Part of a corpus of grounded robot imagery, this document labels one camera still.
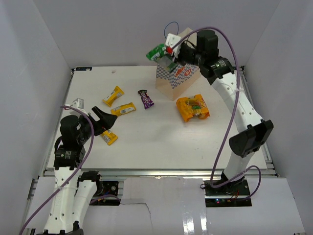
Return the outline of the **green snack bag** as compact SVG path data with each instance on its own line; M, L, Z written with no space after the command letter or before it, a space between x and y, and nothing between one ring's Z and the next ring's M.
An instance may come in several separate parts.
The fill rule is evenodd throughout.
M172 72L178 65L174 62L171 53L168 52L168 47L165 44L159 44L150 50L146 57L150 61L156 62L166 71Z

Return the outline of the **purple brown candy packet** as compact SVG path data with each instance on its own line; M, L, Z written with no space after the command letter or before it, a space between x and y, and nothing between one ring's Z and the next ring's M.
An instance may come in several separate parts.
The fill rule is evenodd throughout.
M154 105L154 102L147 95L147 90L139 90L137 93L140 95L145 109L148 109Z

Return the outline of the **orange mango candy bag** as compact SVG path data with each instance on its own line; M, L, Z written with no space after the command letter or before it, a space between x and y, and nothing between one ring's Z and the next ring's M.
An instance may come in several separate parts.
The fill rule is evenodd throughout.
M210 117L210 111L201 94L181 97L176 101L176 106L184 122L193 118L203 120Z

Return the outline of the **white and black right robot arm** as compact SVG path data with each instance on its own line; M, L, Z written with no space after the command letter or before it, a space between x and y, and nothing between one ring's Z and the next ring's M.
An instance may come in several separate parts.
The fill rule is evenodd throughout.
M194 65L201 75L220 95L231 113L224 139L218 151L229 143L231 155L221 179L210 181L211 188L221 188L226 195L233 195L238 182L251 168L248 164L273 130L271 120L264 120L240 89L237 64L219 55L217 28L204 27L191 31L184 37L168 35L166 44L173 61L181 65Z

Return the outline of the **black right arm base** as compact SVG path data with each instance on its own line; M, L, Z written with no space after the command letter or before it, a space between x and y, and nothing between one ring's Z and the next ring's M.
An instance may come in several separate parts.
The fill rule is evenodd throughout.
M205 193L205 205L207 208L251 207L250 190L246 179L231 186L212 188L210 181L204 181L200 188Z

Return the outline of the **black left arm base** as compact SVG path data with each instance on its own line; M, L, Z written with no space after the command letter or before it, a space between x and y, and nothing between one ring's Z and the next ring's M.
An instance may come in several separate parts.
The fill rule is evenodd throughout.
M119 182L118 181L100 181L97 185L97 191L93 198L103 195L118 195Z

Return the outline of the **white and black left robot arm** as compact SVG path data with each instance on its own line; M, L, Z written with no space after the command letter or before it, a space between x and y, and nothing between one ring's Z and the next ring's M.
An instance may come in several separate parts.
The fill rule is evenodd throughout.
M49 197L52 204L44 235L82 235L91 199L103 191L98 171L81 172L91 152L84 145L112 128L117 116L93 107L99 118L95 120L78 108L71 110L77 114L61 119L61 135L54 146L54 192Z

